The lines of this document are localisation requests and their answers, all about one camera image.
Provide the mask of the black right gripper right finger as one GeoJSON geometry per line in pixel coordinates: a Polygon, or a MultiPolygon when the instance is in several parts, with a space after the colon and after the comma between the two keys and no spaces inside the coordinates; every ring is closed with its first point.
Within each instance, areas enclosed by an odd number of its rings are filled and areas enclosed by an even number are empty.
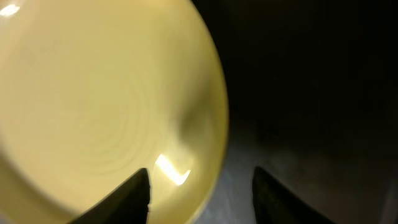
{"type": "Polygon", "coordinates": [[[252,204],[257,224],[333,224],[258,166],[252,179],[252,204]]]}

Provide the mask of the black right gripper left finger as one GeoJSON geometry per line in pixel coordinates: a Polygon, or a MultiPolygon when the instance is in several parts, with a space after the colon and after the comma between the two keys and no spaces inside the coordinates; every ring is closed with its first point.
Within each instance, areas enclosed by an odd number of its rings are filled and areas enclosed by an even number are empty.
{"type": "Polygon", "coordinates": [[[106,198],[71,224],[146,224],[150,204],[150,178],[139,169],[106,198]]]}

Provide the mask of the yellow plate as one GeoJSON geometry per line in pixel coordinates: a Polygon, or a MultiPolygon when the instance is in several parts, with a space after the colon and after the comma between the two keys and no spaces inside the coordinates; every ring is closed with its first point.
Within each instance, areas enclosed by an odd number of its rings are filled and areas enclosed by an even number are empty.
{"type": "Polygon", "coordinates": [[[68,223],[141,168],[149,223],[191,223],[228,98],[189,0],[1,0],[1,220],[68,223]]]}

